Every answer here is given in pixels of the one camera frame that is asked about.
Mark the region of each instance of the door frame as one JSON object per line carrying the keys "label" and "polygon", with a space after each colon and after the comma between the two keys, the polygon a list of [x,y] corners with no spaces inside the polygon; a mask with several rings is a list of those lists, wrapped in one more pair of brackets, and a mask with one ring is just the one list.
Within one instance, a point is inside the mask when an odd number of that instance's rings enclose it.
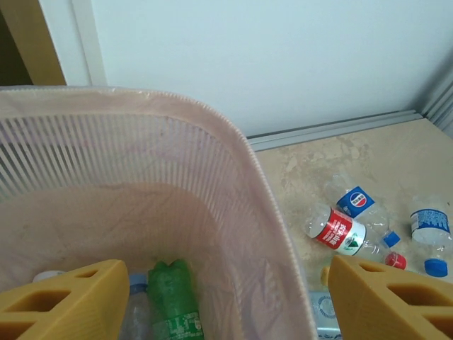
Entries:
{"label": "door frame", "polygon": [[34,85],[66,85],[39,0],[0,0],[0,11]]}

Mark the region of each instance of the green bottle label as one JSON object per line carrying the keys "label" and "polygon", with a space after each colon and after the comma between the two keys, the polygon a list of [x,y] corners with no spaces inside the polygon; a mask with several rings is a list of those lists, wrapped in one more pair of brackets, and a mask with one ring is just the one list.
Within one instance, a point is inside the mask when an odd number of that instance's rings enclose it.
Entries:
{"label": "green bottle label", "polygon": [[203,339],[198,312],[179,315],[153,325],[156,340]]}

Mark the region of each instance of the green plastic bottle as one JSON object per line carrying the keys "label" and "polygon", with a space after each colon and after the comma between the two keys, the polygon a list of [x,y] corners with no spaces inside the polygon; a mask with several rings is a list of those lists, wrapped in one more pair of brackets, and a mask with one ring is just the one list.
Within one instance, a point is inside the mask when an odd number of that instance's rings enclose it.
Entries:
{"label": "green plastic bottle", "polygon": [[184,260],[148,272],[154,340],[204,340],[190,270]]}

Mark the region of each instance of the red bottle label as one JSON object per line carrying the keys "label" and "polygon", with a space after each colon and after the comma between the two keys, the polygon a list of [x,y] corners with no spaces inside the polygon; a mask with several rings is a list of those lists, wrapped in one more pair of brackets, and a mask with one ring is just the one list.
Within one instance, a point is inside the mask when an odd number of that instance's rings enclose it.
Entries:
{"label": "red bottle label", "polygon": [[351,228],[351,217],[331,209],[331,216],[323,231],[316,236],[316,239],[336,250],[344,242]]}

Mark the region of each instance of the plastic bottle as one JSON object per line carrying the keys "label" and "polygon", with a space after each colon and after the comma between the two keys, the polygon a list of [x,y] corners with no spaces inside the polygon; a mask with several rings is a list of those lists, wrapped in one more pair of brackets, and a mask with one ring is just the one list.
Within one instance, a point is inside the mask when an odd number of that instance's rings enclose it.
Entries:
{"label": "plastic bottle", "polygon": [[203,340],[190,270],[183,260],[158,262],[148,273],[148,298],[156,340]]}
{"label": "plastic bottle", "polygon": [[53,278],[54,276],[62,275],[66,273],[66,271],[43,271],[42,273],[37,274],[32,282],[38,282],[41,280],[45,280],[46,278]]}
{"label": "plastic bottle", "polygon": [[425,272],[438,278],[448,275],[445,256],[453,252],[446,210],[436,195],[416,196],[411,205],[413,247],[423,258]]}
{"label": "plastic bottle", "polygon": [[335,200],[339,210],[376,232],[388,247],[400,241],[397,233],[389,229],[389,216],[384,207],[376,203],[346,173],[333,175],[324,191]]}
{"label": "plastic bottle", "polygon": [[122,321],[119,340],[152,339],[150,310],[145,274],[129,275],[130,293],[125,317]]}
{"label": "plastic bottle", "polygon": [[319,338],[342,339],[331,295],[328,292],[309,293]]}
{"label": "plastic bottle", "polygon": [[304,231],[340,254],[359,256],[400,269],[406,267],[404,256],[391,251],[375,232],[328,205],[311,206]]}

